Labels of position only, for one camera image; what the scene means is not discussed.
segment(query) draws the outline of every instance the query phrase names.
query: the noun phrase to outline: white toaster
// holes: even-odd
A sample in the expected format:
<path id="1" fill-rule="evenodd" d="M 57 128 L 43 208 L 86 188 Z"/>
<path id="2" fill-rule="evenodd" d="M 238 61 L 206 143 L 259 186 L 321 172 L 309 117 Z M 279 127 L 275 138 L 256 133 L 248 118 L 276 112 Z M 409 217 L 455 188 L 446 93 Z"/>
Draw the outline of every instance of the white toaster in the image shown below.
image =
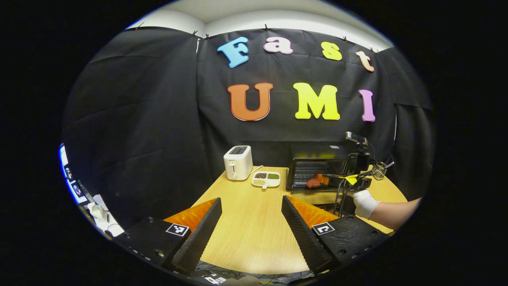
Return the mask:
<path id="1" fill-rule="evenodd" d="M 230 180 L 243 181 L 252 170 L 252 153 L 250 146 L 234 146 L 224 154 L 226 177 Z"/>

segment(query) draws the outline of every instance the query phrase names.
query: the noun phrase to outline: white plate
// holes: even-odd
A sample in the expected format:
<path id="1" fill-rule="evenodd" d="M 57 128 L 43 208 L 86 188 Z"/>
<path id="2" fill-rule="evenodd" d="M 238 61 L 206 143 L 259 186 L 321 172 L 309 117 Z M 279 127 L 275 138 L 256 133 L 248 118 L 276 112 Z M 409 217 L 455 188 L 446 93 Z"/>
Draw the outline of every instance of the white plate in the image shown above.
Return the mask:
<path id="1" fill-rule="evenodd" d="M 257 174 L 266 174 L 265 178 L 256 178 Z M 279 176 L 278 179 L 269 179 L 269 174 L 276 174 Z M 251 183 L 257 187 L 262 187 L 263 189 L 266 189 L 267 187 L 277 187 L 280 185 L 280 174 L 277 172 L 267 172 L 267 171 L 259 171 L 254 173 L 252 176 Z"/>

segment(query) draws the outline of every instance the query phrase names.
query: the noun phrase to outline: wooden table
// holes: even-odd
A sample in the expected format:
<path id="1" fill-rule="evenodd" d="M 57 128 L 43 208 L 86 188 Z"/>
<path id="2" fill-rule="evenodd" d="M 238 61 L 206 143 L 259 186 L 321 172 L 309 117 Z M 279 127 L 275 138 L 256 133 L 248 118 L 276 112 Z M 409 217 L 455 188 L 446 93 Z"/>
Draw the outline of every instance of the wooden table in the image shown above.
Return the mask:
<path id="1" fill-rule="evenodd" d="M 308 271 L 309 268 L 291 229 L 281 212 L 286 190 L 283 167 L 261 167 L 257 171 L 280 173 L 278 187 L 263 190 L 251 184 L 251 174 L 244 181 L 231 181 L 224 172 L 193 206 L 220 197 L 222 216 L 201 256 L 201 260 L 222 268 L 257 274 L 284 274 Z M 397 187 L 384 178 L 372 179 L 369 188 L 374 199 L 389 203 L 406 202 Z M 310 204 L 335 201 L 335 192 L 307 192 L 293 197 Z M 384 233 L 392 230 L 365 220 Z"/>

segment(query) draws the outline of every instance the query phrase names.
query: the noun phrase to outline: ceiling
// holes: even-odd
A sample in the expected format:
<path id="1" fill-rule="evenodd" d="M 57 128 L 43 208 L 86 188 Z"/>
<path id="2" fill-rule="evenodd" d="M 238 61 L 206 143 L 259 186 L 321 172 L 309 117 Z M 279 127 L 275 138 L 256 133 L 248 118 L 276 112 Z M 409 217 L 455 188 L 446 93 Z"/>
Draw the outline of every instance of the ceiling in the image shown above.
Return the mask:
<path id="1" fill-rule="evenodd" d="M 185 13 L 205 24 L 246 12 L 292 10 L 339 20 L 372 35 L 386 39 L 374 28 L 355 16 L 321 0 L 179 0 L 169 3 L 160 9 Z"/>

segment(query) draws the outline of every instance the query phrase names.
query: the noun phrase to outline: white wall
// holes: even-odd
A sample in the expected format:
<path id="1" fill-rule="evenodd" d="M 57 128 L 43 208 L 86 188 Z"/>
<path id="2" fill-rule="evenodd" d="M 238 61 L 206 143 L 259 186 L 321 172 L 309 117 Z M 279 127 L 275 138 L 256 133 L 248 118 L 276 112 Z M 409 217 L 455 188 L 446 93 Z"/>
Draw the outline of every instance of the white wall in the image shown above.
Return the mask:
<path id="1" fill-rule="evenodd" d="M 349 41 L 366 48 L 382 51 L 393 44 L 381 35 L 366 32 L 350 24 L 321 15 L 289 11 L 265 10 L 247 12 L 205 24 L 190 15 L 172 10 L 160 9 L 146 15 L 128 28 L 142 26 L 160 26 L 181 30 L 187 33 L 198 31 L 196 35 L 204 38 L 210 36 L 254 28 L 292 28 L 318 32 L 339 38 L 347 37 Z"/>

